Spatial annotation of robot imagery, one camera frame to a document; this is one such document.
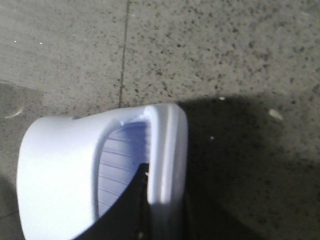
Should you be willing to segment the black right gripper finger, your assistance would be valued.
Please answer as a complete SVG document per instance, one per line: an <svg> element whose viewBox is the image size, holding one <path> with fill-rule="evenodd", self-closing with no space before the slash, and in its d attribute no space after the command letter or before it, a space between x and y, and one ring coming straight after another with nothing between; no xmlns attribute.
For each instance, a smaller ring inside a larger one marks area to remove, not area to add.
<svg viewBox="0 0 320 240"><path fill-rule="evenodd" d="M116 203L83 232L80 240L150 240L151 210L147 201L149 165L139 166Z"/></svg>

